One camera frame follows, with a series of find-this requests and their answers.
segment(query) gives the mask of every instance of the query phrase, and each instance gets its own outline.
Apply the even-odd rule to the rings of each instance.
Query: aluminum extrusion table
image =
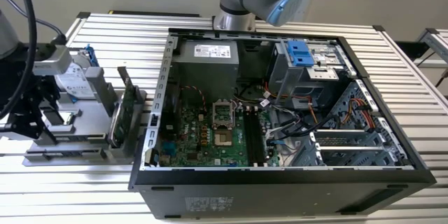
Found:
[[[148,122],[168,28],[211,29],[209,18],[89,14],[67,33],[68,46],[95,48],[104,76],[116,89],[123,81],[115,70],[127,66],[132,82],[147,91],[141,130]],[[387,32],[372,26],[288,23],[257,31],[344,36],[364,65],[391,111],[412,140],[437,184],[368,216],[316,219],[219,219],[189,222],[232,223],[448,223],[448,104],[437,89],[396,46]],[[131,164],[24,167],[20,154],[31,141],[0,140],[1,223],[39,221],[159,222],[139,193],[127,190]]]

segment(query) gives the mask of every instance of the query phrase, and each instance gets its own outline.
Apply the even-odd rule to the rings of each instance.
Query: barcode label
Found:
[[[231,58],[231,46],[196,45],[195,57]]]

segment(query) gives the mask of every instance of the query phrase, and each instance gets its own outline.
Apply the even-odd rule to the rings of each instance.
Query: green circuit board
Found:
[[[235,124],[231,131],[213,129],[212,113],[200,116],[201,112],[197,107],[185,106],[181,108],[179,134],[176,141],[164,145],[160,159],[161,165],[171,167],[247,167],[243,112],[235,113]],[[261,125],[267,125],[269,122],[268,113],[259,113],[259,119],[260,130],[263,130]],[[276,154],[267,161],[267,164],[268,166],[279,165]]]

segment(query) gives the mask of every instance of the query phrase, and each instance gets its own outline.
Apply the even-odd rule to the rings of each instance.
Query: black plastic frame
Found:
[[[232,31],[211,31],[195,29],[177,29],[171,28],[171,36],[177,36],[180,39],[208,39],[204,34],[213,32],[215,38],[220,38],[221,34],[231,35],[232,39],[239,39],[239,35],[251,35],[253,39],[267,40],[285,38],[313,38],[313,39],[333,39],[341,45],[344,52],[352,62],[352,65],[359,72],[357,78],[363,80],[372,98],[380,109],[380,115],[385,118],[391,129],[393,130],[401,147],[408,154],[413,170],[403,169],[383,169],[383,170],[353,170],[353,169],[336,169],[336,170],[139,170],[141,160],[141,148],[139,145],[136,161],[132,169],[129,189],[135,185],[244,185],[244,184],[361,184],[375,183],[383,188],[400,188],[397,195],[391,195],[377,202],[368,209],[376,208],[385,202],[405,197],[420,189],[436,183],[436,179],[427,168],[419,153],[416,152],[412,143],[400,127],[391,110],[381,98],[369,75],[361,65],[355,52],[344,37],[337,36],[304,36],[295,34],[277,34],[277,33],[257,33],[257,32],[232,32]],[[341,214],[352,214],[352,212],[364,212],[369,210],[356,211],[356,207],[341,209]]]

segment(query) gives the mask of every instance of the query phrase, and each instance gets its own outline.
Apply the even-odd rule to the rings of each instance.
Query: motherboard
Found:
[[[173,141],[163,142],[160,157],[161,166],[195,167],[227,166],[245,167],[253,150],[247,145],[247,126],[243,110],[236,110],[232,103],[216,102],[207,107],[208,113],[200,107],[185,105],[180,109],[179,130]],[[271,127],[267,111],[259,111],[257,131],[260,136]],[[264,138],[259,146],[264,153]],[[275,155],[265,158],[265,166],[277,166]]]

